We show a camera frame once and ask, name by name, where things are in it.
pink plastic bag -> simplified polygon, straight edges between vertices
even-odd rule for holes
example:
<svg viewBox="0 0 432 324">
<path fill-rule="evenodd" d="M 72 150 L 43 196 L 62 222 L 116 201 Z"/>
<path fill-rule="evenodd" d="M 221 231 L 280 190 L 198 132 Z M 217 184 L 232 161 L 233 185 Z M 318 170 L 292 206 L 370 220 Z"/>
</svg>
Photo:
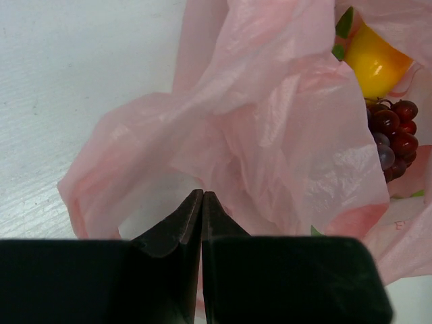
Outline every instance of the pink plastic bag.
<svg viewBox="0 0 432 324">
<path fill-rule="evenodd" d="M 418 105 L 422 146 L 388 187 L 355 75 L 331 54 L 349 5 L 416 61 L 391 95 Z M 174 168 L 251 234 L 313 225 L 360 238 L 386 284 L 432 274 L 431 68 L 428 0 L 189 0 L 173 93 L 105 115 L 59 183 L 75 233 L 119 237 L 149 184 Z"/>
</svg>

wrinkled plastic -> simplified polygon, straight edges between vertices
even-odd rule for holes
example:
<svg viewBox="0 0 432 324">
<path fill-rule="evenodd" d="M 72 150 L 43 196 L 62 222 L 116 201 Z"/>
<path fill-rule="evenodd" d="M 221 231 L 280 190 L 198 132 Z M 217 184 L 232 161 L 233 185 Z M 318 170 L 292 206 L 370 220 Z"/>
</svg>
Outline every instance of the wrinkled plastic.
<svg viewBox="0 0 432 324">
<path fill-rule="evenodd" d="M 331 54 L 349 5 L 416 61 L 390 98 L 418 105 L 421 147 L 388 187 L 356 78 Z M 386 284 L 432 274 L 431 68 L 427 0 L 189 0 L 173 93 L 106 114 L 59 183 L 75 233 L 118 237 L 149 184 L 174 168 L 251 234 L 309 235 L 313 225 L 360 238 Z"/>
</svg>

red grape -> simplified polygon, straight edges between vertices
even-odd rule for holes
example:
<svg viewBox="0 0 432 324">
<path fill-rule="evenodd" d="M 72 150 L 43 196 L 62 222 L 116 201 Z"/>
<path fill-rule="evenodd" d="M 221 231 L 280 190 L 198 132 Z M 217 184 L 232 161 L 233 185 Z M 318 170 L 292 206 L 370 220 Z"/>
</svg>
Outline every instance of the red grape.
<svg viewBox="0 0 432 324">
<path fill-rule="evenodd" d="M 395 138 L 396 135 L 398 135 L 400 132 L 403 132 L 401 128 L 398 128 L 394 132 L 391 132 L 390 134 L 387 134 L 387 137 L 389 138 L 390 142 Z"/>
<path fill-rule="evenodd" d="M 393 111 L 383 110 L 378 111 L 371 120 L 371 130 L 373 132 L 383 133 L 385 135 L 391 134 L 399 127 L 400 120 L 398 115 Z"/>
<path fill-rule="evenodd" d="M 406 163 L 406 166 L 408 167 L 408 165 L 410 165 L 412 162 L 414 162 L 414 160 L 416 159 L 416 157 L 417 157 L 417 152 L 411 153 L 409 155 L 405 155 L 403 157 L 403 159 L 404 159 L 404 161 Z"/>
<path fill-rule="evenodd" d="M 419 113 L 419 108 L 417 108 L 416 104 L 409 100 L 398 101 L 391 106 L 391 110 L 399 116 L 402 123 L 413 120 L 417 116 L 417 113 Z"/>
<path fill-rule="evenodd" d="M 399 132 L 392 138 L 390 147 L 397 156 L 403 157 L 415 152 L 419 142 L 413 135 Z"/>
<path fill-rule="evenodd" d="M 393 150 L 389 148 L 387 145 L 382 145 L 382 144 L 377 146 L 377 150 L 378 150 L 378 157 L 379 157 L 379 162 L 381 164 L 382 170 L 386 170 L 389 167 L 391 167 L 396 158 Z"/>
<path fill-rule="evenodd" d="M 414 135 L 417 132 L 417 125 L 412 120 L 410 120 L 410 121 L 408 121 L 406 123 L 400 124 L 399 128 L 401 130 L 403 130 L 405 133 L 409 133 L 411 135 Z"/>
<path fill-rule="evenodd" d="M 388 110 L 389 107 L 383 105 L 382 103 L 375 103 L 373 105 L 368 106 L 368 110 L 372 113 L 372 115 L 376 114 L 378 111 Z"/>
<path fill-rule="evenodd" d="M 404 160 L 397 157 L 390 169 L 391 169 L 391 177 L 393 178 L 393 180 L 398 179 L 405 174 L 406 164 Z"/>
</svg>

yellow lemon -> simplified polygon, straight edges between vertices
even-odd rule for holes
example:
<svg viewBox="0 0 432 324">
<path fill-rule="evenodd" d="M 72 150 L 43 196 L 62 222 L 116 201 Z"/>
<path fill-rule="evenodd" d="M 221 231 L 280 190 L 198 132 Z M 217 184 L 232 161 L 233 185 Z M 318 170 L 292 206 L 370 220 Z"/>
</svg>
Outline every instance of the yellow lemon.
<svg viewBox="0 0 432 324">
<path fill-rule="evenodd" d="M 366 24 L 354 35 L 344 61 L 354 70 L 363 97 L 370 99 L 385 97 L 412 63 Z"/>
</svg>

white table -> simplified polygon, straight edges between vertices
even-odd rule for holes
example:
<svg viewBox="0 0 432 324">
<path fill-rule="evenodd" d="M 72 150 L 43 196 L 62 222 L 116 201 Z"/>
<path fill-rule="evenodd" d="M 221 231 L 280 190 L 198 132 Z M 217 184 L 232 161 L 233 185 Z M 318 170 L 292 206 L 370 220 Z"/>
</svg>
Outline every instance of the white table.
<svg viewBox="0 0 432 324">
<path fill-rule="evenodd" d="M 74 238 L 55 187 L 105 112 L 169 91 L 185 0 L 0 1 L 0 237 Z M 132 238 L 197 187 L 165 178 Z M 389 287 L 399 324 L 432 318 L 432 279 Z"/>
</svg>

